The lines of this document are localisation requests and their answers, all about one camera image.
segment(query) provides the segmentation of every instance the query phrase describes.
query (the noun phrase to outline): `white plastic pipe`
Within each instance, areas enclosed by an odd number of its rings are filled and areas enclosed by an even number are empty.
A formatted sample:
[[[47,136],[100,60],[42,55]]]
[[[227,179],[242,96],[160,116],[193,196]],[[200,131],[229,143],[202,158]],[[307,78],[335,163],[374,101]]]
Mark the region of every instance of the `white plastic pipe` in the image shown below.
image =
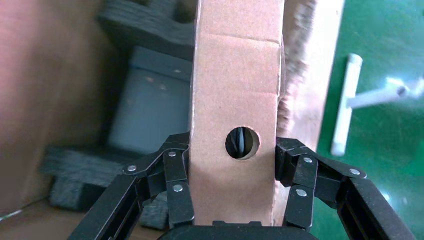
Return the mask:
[[[362,58],[354,53],[349,54],[347,58],[343,90],[340,104],[338,105],[337,121],[331,144],[331,154],[334,156],[343,156],[345,154],[352,117],[352,108],[348,107],[347,101],[349,98],[355,97],[362,62]]]
[[[347,99],[347,107],[358,109],[376,104],[384,104],[407,98],[409,88],[406,86],[386,87],[360,93]]]

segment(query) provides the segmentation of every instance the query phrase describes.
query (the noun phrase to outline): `metal rivet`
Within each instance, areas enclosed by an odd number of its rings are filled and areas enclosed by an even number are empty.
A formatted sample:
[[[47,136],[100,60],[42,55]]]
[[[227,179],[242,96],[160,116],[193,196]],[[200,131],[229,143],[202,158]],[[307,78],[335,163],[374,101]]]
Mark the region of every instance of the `metal rivet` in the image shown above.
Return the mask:
[[[129,172],[132,172],[132,171],[135,171],[135,170],[137,169],[137,166],[136,166],[136,165],[129,165],[126,169],[127,169]]]
[[[174,185],[173,186],[173,190],[174,192],[181,192],[183,190],[183,186],[181,186],[180,184]]]
[[[307,196],[305,190],[303,190],[303,189],[296,189],[296,193],[297,193],[297,195],[299,195],[301,197],[306,197]]]
[[[355,174],[355,175],[359,175],[359,174],[361,174],[358,170],[353,169],[353,168],[349,169],[349,171],[350,171],[351,173]]]

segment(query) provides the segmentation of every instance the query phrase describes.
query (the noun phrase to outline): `cardboard box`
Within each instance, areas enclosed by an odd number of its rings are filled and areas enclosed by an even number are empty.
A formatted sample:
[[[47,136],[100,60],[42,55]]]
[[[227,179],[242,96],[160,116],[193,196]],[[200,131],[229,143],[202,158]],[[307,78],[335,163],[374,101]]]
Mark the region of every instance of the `cardboard box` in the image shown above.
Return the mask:
[[[195,0],[182,2],[195,9]],[[341,9],[343,1],[337,2]],[[48,206],[43,199],[51,179],[37,169],[47,145],[97,142],[110,114],[104,92],[119,75],[120,62],[111,61],[118,54],[95,21],[100,3],[0,3],[0,216],[22,209],[0,221],[0,239],[66,239],[84,215]],[[340,16],[340,9],[334,16]],[[278,79],[284,71],[283,3],[204,0],[199,10],[190,146],[196,223],[270,225]],[[314,32],[331,24],[319,23]],[[335,45],[337,34],[331,36]],[[260,144],[254,156],[236,160],[226,152],[226,135],[243,126],[255,131]],[[135,228],[131,239],[157,239],[161,234]]]
[[[45,202],[47,145],[99,140],[127,63],[96,22],[101,0],[0,3],[0,239],[66,239],[84,213]],[[134,230],[134,240],[162,233]]]
[[[283,1],[203,0],[197,7],[192,76],[190,192],[195,224],[272,223]],[[251,130],[241,159],[226,150]]]

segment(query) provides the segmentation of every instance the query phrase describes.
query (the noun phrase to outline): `cardboard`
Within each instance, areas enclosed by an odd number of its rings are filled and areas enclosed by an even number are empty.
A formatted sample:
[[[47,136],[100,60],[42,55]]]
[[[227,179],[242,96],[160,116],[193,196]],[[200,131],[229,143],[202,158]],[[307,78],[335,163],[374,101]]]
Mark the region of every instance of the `cardboard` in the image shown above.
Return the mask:
[[[272,223],[283,1],[204,0],[197,7],[189,184],[195,224]],[[228,155],[227,134],[248,127],[258,148]]]
[[[100,3],[0,3],[0,217],[48,195],[47,145],[99,139],[120,69],[95,20]]]
[[[288,135],[280,136],[301,141],[312,150],[316,150],[320,138],[321,123],[327,100],[333,59],[342,20],[344,0],[291,0],[286,1],[283,20],[283,38],[285,49],[299,51],[296,47],[296,24],[303,5],[315,2],[312,27],[308,39],[303,39],[305,56],[302,59],[304,72],[302,79],[292,85],[292,108],[294,122]]]
[[[195,9],[195,0],[182,2]],[[311,65],[313,76],[321,76],[316,74],[318,69],[326,73],[331,69],[343,5],[342,0],[321,2],[320,15],[315,17],[321,20],[316,21],[311,37],[321,44],[312,47],[315,41],[311,40],[308,51],[313,53],[311,62],[319,59]],[[0,217],[22,209],[0,222],[0,239],[66,239],[84,216],[38,201],[51,186],[51,179],[39,174],[38,166],[47,145],[98,140],[110,107],[104,92],[120,68],[112,61],[117,53],[95,21],[100,3],[0,3]],[[196,224],[212,220],[271,223],[282,4],[205,0],[199,7],[190,146]],[[326,18],[330,5],[332,18]],[[328,54],[325,61],[323,54]],[[313,79],[301,92],[317,92],[316,84],[327,85],[327,79]],[[260,142],[247,160],[230,158],[225,150],[227,133],[240,126],[253,129]],[[299,121],[295,129],[308,133],[303,126]],[[161,234],[135,228],[131,239],[153,240]]]
[[[60,210],[40,201],[21,213],[0,221],[2,240],[65,240],[83,219],[84,213]],[[163,232],[135,226],[129,240],[157,240]]]

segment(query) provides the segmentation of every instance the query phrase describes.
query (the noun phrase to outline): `hole in cardboard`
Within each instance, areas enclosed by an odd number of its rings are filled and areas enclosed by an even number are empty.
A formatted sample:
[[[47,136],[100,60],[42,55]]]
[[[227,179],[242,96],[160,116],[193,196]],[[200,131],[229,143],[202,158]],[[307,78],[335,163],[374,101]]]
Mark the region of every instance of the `hole in cardboard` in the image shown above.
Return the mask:
[[[226,152],[237,160],[253,157],[258,151],[259,144],[258,134],[245,126],[234,128],[225,139]]]

